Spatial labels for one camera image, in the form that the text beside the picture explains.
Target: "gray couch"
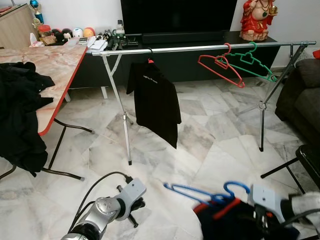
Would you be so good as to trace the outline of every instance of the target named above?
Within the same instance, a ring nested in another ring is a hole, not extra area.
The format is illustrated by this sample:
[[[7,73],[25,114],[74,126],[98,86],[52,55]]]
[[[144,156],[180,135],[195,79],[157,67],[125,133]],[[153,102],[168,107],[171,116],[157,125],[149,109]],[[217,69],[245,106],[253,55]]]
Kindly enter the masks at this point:
[[[320,145],[320,60],[296,63],[276,103],[275,114],[288,120],[314,145]]]

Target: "white wall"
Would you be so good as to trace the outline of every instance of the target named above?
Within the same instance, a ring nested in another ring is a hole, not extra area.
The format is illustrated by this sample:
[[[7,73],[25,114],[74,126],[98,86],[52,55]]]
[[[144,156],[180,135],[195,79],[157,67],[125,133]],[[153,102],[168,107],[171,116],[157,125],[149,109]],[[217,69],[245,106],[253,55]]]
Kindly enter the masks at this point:
[[[231,31],[241,28],[243,4],[246,0],[238,0],[233,16]],[[278,15],[268,26],[269,37],[278,42],[317,41],[320,48],[320,0],[276,0]],[[281,47],[273,67],[283,67],[289,62],[290,47]]]
[[[16,4],[28,0],[14,0]],[[97,32],[114,28],[122,19],[120,0],[39,0],[44,22],[51,28],[93,27]],[[238,0],[231,31],[241,29],[243,4]],[[320,0],[276,0],[278,16],[269,26],[269,36],[278,42],[317,41],[320,46]],[[289,61],[289,47],[282,47],[273,63],[274,67],[285,66]]]

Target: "red statue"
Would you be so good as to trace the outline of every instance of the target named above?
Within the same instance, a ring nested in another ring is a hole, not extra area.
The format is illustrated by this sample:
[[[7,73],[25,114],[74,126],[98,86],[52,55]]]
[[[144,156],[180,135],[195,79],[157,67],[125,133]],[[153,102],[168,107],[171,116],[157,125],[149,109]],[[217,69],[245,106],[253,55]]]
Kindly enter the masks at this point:
[[[248,0],[243,5],[240,37],[248,41],[262,41],[268,37],[267,25],[278,13],[275,0]]]

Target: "jar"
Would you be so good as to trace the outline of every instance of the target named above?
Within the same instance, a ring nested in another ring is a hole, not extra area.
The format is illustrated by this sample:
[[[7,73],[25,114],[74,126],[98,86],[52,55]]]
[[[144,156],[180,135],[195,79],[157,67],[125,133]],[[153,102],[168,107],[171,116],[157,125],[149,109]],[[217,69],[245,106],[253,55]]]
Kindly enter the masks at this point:
[[[49,25],[40,25],[38,27],[38,30],[42,38],[52,35],[52,31]]]

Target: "red table edge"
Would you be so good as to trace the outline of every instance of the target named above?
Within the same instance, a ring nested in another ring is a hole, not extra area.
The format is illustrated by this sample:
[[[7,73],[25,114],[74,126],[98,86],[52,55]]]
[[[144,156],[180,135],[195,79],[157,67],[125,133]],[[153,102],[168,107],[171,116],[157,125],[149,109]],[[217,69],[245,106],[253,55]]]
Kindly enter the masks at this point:
[[[69,87],[70,87],[72,81],[74,80],[74,77],[75,77],[75,75],[76,75],[76,73],[77,73],[77,71],[78,71],[78,68],[79,68],[82,60],[84,59],[84,57],[85,57],[85,55],[86,55],[86,53],[87,53],[87,49],[88,49],[88,47],[85,48],[85,50],[84,50],[84,52],[83,52],[83,54],[82,54],[82,56],[81,56],[81,58],[80,58],[80,60],[79,60],[79,62],[78,62],[78,65],[76,66],[76,68],[75,68],[75,70],[74,70],[74,72],[73,72],[73,74],[72,74],[72,76],[71,76],[71,78],[70,78],[70,81],[68,82],[68,84],[67,84],[67,86],[66,86],[66,88],[65,88],[65,90],[64,90],[64,92],[63,92],[63,94],[62,94],[62,96],[61,96],[61,98],[60,98],[60,100],[59,100],[59,102],[58,102],[58,104],[57,104],[57,106],[55,107],[55,110],[54,110],[54,112],[53,112],[53,114],[52,114],[52,117],[51,117],[48,125],[46,126],[46,128],[45,128],[42,132],[38,132],[38,134],[39,134],[40,136],[43,136],[43,135],[45,135],[46,133],[49,132],[50,127],[51,127],[52,123],[54,122],[55,117],[56,117],[57,114],[58,114],[58,111],[59,111],[59,109],[60,109],[60,106],[61,106],[62,102],[64,101],[64,98],[65,98],[65,96],[66,96],[66,94],[67,94],[67,92],[68,92],[68,90],[69,90]]]

